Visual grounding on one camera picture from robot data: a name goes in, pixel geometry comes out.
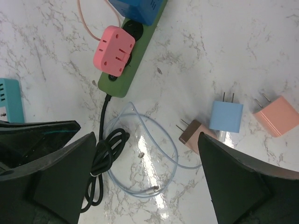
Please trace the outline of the salmon pink charger plug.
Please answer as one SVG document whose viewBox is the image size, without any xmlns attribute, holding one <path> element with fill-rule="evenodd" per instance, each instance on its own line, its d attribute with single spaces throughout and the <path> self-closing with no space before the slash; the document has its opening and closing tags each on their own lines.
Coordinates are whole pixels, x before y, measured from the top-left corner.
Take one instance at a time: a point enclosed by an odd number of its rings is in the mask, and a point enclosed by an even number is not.
<svg viewBox="0 0 299 224">
<path fill-rule="evenodd" d="M 271 101 L 262 95 L 268 104 L 262 105 L 255 99 L 260 108 L 253 115 L 272 137 L 280 137 L 299 125 L 299 113 L 283 96 Z"/>
</svg>

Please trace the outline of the pink plug adapter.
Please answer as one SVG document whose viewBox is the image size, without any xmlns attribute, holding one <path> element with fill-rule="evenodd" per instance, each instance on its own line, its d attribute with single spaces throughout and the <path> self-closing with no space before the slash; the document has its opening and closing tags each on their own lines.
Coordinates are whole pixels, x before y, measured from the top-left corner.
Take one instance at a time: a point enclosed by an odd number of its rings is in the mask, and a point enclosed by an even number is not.
<svg viewBox="0 0 299 224">
<path fill-rule="evenodd" d="M 121 76 L 134 45 L 134 37 L 124 29 L 107 27 L 93 57 L 94 67 L 109 75 Z"/>
</svg>

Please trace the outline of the teal power strip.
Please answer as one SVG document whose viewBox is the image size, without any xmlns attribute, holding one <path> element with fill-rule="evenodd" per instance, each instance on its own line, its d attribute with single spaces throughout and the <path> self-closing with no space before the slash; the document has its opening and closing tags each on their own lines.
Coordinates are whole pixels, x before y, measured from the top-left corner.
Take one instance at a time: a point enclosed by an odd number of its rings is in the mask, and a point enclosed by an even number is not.
<svg viewBox="0 0 299 224">
<path fill-rule="evenodd" d="M 0 120 L 24 123 L 21 90 L 18 80 L 0 79 Z"/>
</svg>

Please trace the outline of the blue cube adapter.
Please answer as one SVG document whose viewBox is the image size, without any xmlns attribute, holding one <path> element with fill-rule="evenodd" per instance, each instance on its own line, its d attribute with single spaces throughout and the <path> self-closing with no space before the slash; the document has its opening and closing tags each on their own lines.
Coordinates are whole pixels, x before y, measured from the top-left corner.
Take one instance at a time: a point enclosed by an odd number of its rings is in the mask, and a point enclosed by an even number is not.
<svg viewBox="0 0 299 224">
<path fill-rule="evenodd" d="M 163 0 L 109 0 L 109 3 L 123 17 L 151 26 L 158 15 Z"/>
</svg>

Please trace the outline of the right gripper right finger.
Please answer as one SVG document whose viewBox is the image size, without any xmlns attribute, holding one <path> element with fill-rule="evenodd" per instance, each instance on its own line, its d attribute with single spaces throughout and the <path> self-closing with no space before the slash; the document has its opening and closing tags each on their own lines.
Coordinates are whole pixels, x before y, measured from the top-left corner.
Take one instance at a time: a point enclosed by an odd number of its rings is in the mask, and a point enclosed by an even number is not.
<svg viewBox="0 0 299 224">
<path fill-rule="evenodd" d="M 261 161 L 204 133 L 198 148 L 218 223 L 299 222 L 297 171 Z"/>
</svg>

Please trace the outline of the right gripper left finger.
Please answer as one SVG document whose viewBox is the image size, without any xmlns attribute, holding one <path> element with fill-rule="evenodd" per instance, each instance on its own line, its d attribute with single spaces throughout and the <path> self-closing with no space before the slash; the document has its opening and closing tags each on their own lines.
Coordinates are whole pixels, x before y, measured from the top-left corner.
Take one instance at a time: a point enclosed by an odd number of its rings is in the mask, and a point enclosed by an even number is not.
<svg viewBox="0 0 299 224">
<path fill-rule="evenodd" d="M 0 221 L 76 224 L 96 137 L 72 121 L 0 123 Z"/>
</svg>

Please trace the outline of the light blue charger plug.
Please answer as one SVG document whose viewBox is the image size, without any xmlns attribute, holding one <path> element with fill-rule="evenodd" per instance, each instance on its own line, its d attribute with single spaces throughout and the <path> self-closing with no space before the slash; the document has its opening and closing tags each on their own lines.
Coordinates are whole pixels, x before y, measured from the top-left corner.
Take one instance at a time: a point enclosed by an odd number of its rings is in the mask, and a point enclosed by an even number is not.
<svg viewBox="0 0 299 224">
<path fill-rule="evenodd" d="M 225 100 L 223 93 L 222 101 L 215 100 L 212 104 L 209 128 L 216 131 L 239 133 L 243 104 L 234 102 L 235 94 L 231 101 Z"/>
</svg>

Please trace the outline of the beige dual usb adapter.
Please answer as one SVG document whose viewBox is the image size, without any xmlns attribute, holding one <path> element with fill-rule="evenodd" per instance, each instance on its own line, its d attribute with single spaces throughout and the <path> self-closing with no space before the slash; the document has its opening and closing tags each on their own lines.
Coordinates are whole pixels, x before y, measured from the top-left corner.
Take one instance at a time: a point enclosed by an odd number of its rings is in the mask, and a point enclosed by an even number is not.
<svg viewBox="0 0 299 224">
<path fill-rule="evenodd" d="M 183 130 L 178 125 L 176 125 L 176 127 L 182 131 L 179 140 L 196 154 L 199 154 L 198 139 L 201 132 L 218 140 L 218 136 L 215 134 L 215 132 L 211 131 L 196 119 L 194 119 L 191 123 L 187 123 L 182 119 L 181 122 L 186 125 L 186 129 Z"/>
</svg>

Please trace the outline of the green power strip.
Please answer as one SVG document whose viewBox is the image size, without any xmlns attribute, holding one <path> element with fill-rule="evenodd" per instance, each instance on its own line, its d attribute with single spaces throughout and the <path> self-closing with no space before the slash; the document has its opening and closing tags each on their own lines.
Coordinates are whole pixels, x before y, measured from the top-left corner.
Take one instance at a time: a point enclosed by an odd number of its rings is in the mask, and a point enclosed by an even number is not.
<svg viewBox="0 0 299 224">
<path fill-rule="evenodd" d="M 123 98 L 126 96 L 166 4 L 167 1 L 164 0 L 157 17 L 151 26 L 141 24 L 125 17 L 120 28 L 124 29 L 127 33 L 134 37 L 135 45 L 121 76 L 115 77 L 102 72 L 98 81 L 98 88 L 101 91 L 112 97 Z"/>
</svg>

